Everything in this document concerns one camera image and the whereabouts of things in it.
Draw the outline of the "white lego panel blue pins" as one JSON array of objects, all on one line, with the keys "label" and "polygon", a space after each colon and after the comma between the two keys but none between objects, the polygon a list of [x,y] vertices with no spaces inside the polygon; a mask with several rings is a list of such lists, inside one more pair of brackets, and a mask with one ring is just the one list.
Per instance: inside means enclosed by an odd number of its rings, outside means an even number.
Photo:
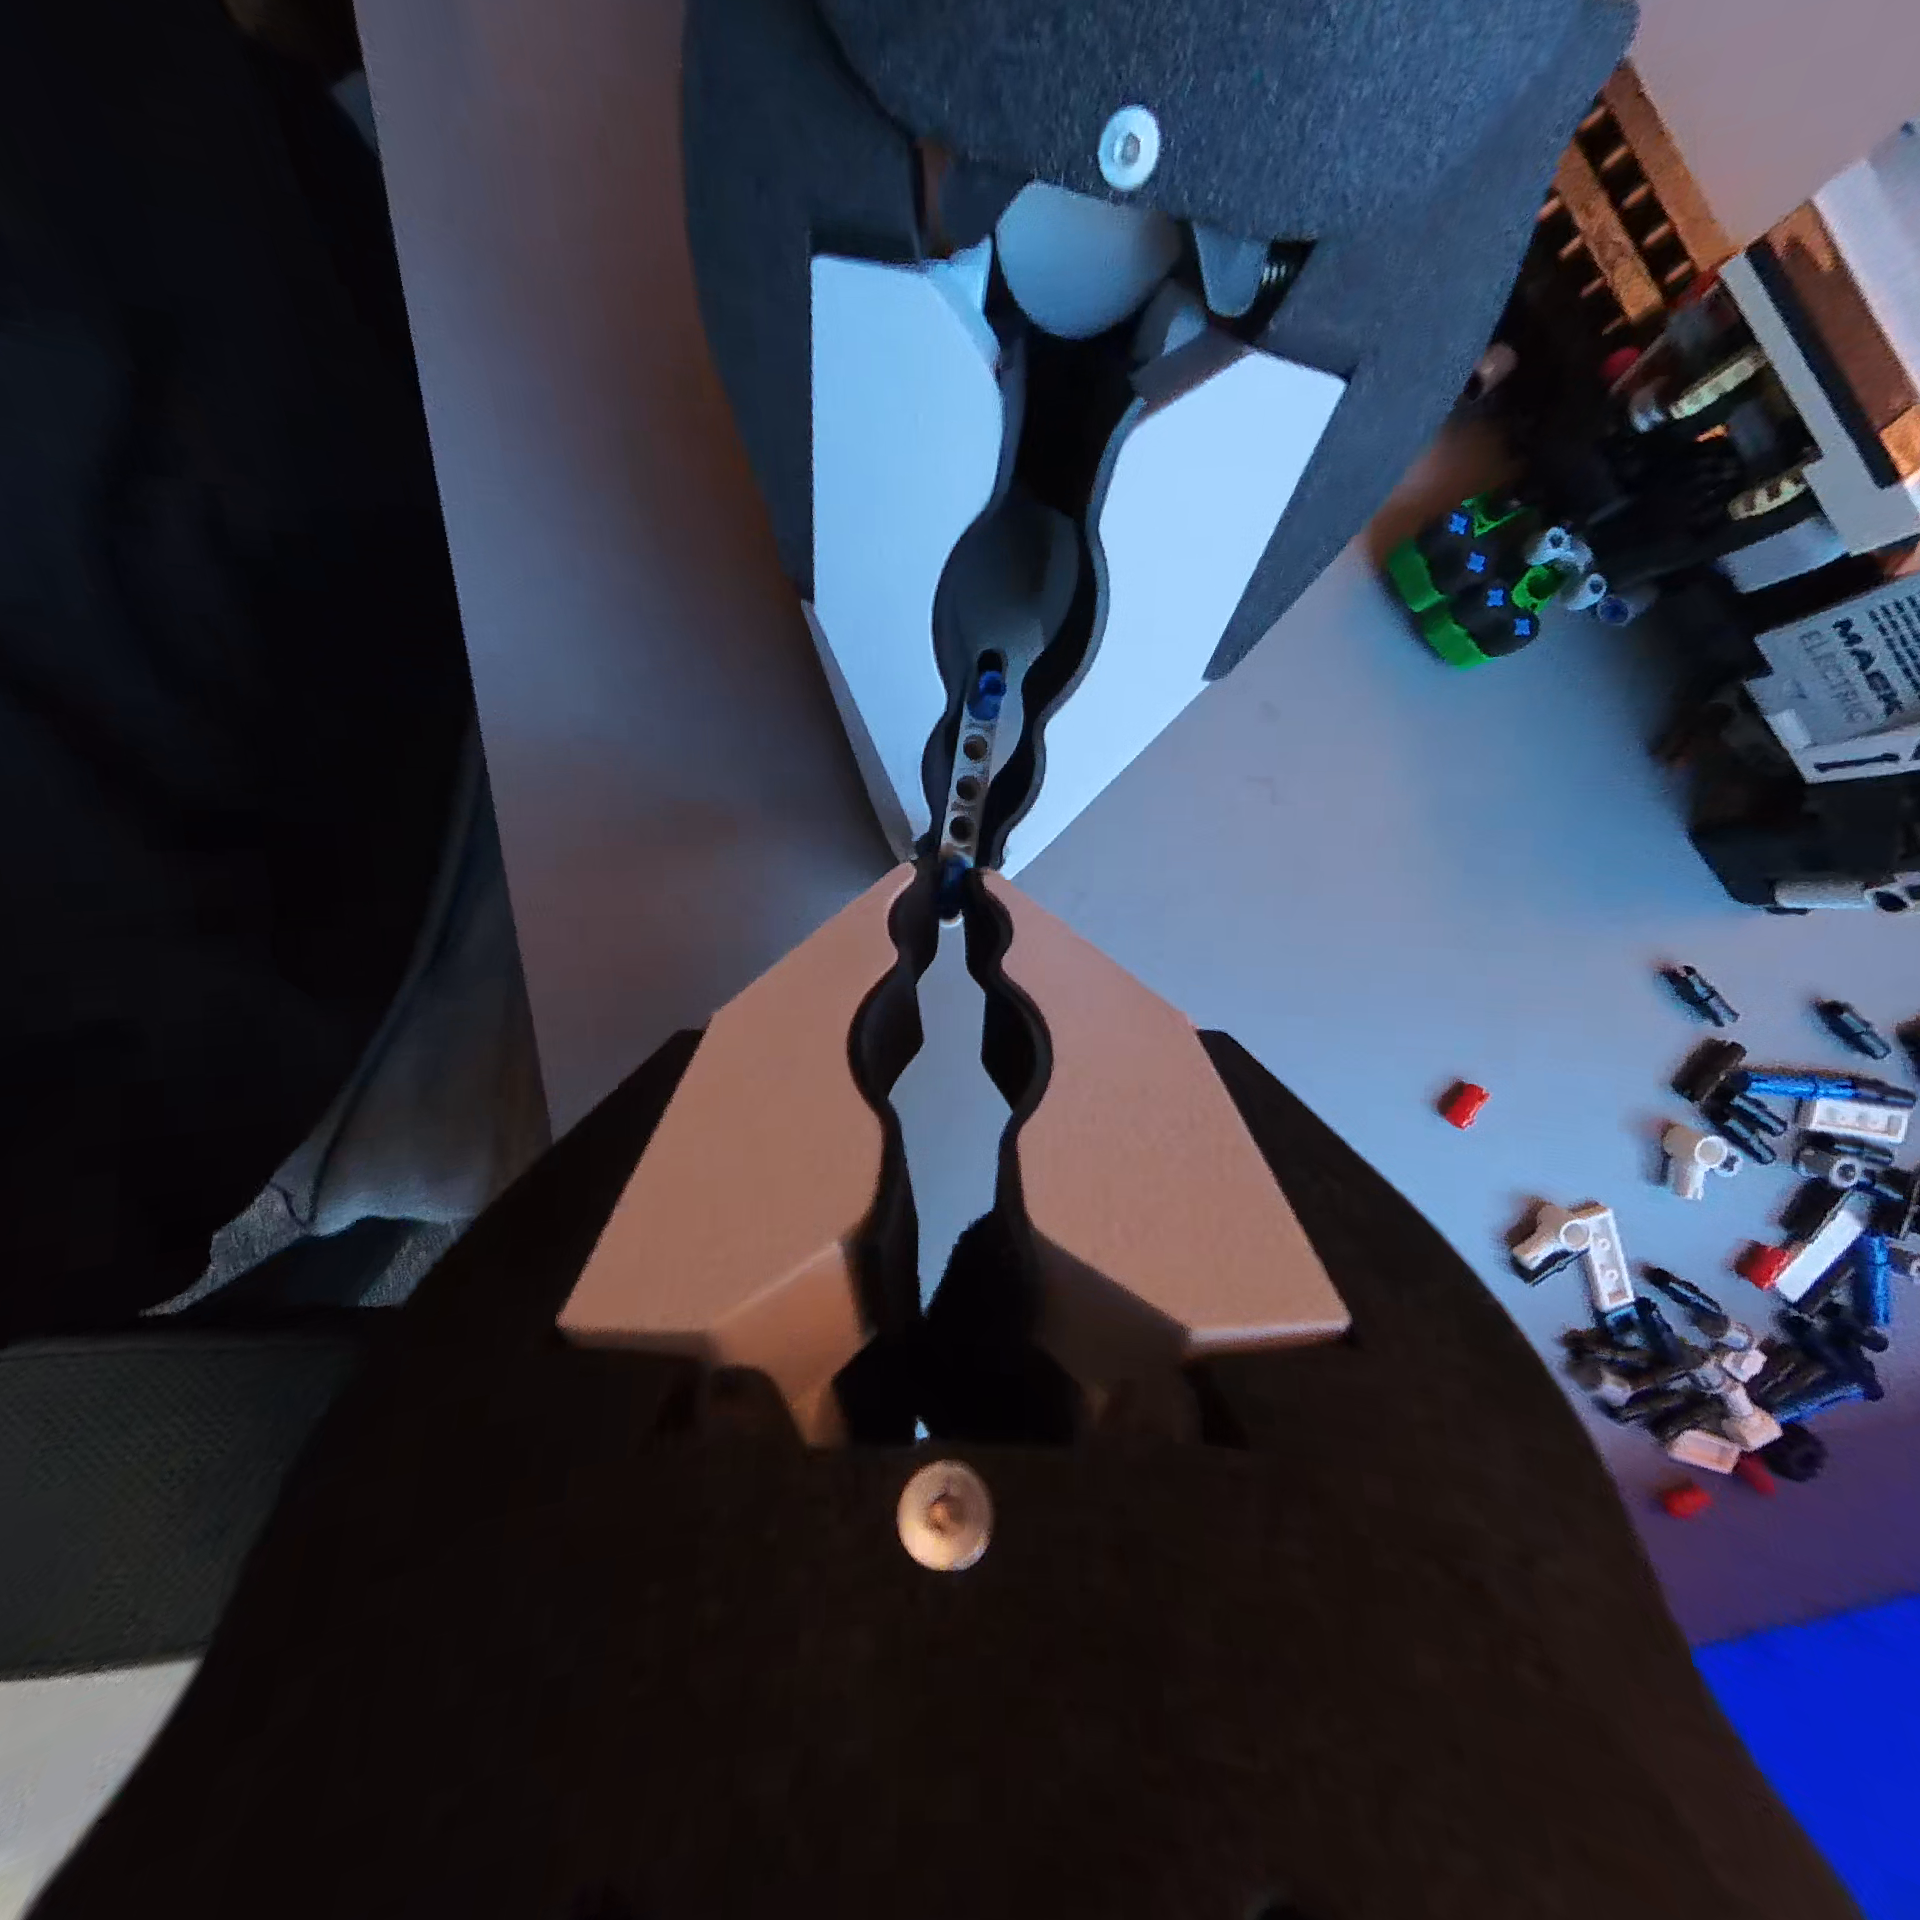
[{"label": "white lego panel blue pins", "polygon": [[955,768],[949,768],[949,807],[939,807],[939,852],[934,852],[939,923],[964,910],[964,875],[979,862],[999,702],[1004,702],[1004,653],[979,652],[957,680]]}]

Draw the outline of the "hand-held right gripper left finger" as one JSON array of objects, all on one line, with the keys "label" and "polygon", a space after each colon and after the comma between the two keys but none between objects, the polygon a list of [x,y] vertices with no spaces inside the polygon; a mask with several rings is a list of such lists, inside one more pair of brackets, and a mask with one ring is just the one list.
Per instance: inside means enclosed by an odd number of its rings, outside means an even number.
[{"label": "hand-held right gripper left finger", "polygon": [[808,1450],[842,1442],[832,1380],[879,1315],[852,1243],[888,1163],[852,1018],[897,959],[905,886],[892,862],[707,1016],[563,1305],[568,1345],[753,1367]]}]

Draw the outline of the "blue storage bin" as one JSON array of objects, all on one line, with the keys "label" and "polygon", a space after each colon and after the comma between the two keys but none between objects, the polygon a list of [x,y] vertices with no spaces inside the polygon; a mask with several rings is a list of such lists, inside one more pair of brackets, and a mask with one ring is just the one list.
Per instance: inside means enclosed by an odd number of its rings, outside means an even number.
[{"label": "blue storage bin", "polygon": [[1856,1915],[1913,1920],[1920,1604],[1702,1644],[1694,1669]]}]

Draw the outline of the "pile of small lego pieces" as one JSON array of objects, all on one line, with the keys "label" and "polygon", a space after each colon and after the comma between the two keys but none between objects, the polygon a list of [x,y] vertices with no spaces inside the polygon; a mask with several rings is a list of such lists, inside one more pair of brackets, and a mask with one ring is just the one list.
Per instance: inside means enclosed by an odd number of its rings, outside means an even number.
[{"label": "pile of small lego pieces", "polygon": [[1897,1294],[1913,1294],[1913,1018],[1881,1036],[1852,1000],[1814,1000],[1845,1066],[1757,1063],[1738,1006],[1694,965],[1663,965],[1702,1043],[1667,1078],[1686,1117],[1653,1126],[1653,1191],[1702,1205],[1738,1179],[1792,1179],[1781,1224],[1729,1252],[1757,1305],[1725,1305],[1625,1243],[1592,1198],[1525,1205],[1504,1231],[1521,1282],[1570,1280],[1582,1315],[1553,1353],[1570,1386],[1625,1435],[1645,1435],[1667,1479],[1821,1479],[1821,1419],[1886,1398]]}]

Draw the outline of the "white lego truck model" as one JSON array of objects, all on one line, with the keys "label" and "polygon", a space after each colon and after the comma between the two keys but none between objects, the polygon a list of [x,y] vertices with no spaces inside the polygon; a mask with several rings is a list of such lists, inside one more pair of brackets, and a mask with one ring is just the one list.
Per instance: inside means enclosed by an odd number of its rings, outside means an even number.
[{"label": "white lego truck model", "polygon": [[1521,496],[1667,692],[1688,852],[1757,910],[1913,918],[1913,320],[1856,275],[1891,212],[1804,194],[1729,245],[1625,64],[1497,332]]}]

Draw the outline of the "dark mesh chair seat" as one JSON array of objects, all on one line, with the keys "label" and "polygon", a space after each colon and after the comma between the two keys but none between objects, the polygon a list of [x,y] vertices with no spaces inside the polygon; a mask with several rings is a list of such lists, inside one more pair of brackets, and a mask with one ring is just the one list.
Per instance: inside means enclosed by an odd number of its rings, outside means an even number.
[{"label": "dark mesh chair seat", "polygon": [[132,1324],[0,1353],[0,1674],[196,1653],[357,1324]]}]

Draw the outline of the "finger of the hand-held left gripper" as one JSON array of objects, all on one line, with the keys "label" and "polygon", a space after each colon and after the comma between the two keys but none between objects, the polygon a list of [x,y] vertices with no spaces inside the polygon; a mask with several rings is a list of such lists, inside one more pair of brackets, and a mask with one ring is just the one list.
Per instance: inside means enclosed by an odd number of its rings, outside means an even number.
[{"label": "finger of the hand-held left gripper", "polygon": [[1156,351],[1090,490],[1090,652],[1033,702],[1033,768],[986,862],[1033,862],[1210,680],[1210,653],[1348,376],[1216,322]]},{"label": "finger of the hand-held left gripper", "polygon": [[808,254],[805,630],[897,861],[939,861],[957,680],[1004,653],[991,778],[1033,670],[1033,503],[1014,490],[1029,346],[991,251]]}]

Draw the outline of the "green black lego subassembly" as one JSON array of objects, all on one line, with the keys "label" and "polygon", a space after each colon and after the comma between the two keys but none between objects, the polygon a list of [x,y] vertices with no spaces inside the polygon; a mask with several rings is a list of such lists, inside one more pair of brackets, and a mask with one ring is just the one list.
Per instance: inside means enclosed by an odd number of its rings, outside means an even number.
[{"label": "green black lego subassembly", "polygon": [[1608,575],[1521,496],[1467,496],[1385,554],[1385,589],[1443,664],[1477,670],[1542,640],[1553,611],[1586,618]]}]

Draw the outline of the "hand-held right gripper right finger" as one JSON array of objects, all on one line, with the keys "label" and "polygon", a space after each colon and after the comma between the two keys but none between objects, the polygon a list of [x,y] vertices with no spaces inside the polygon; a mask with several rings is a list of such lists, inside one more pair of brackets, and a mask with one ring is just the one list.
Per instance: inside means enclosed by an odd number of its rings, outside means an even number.
[{"label": "hand-held right gripper right finger", "polygon": [[964,877],[1004,1101],[957,1239],[957,1425],[1204,1425],[1204,1367],[1353,1333],[1210,1043],[999,875]]}]

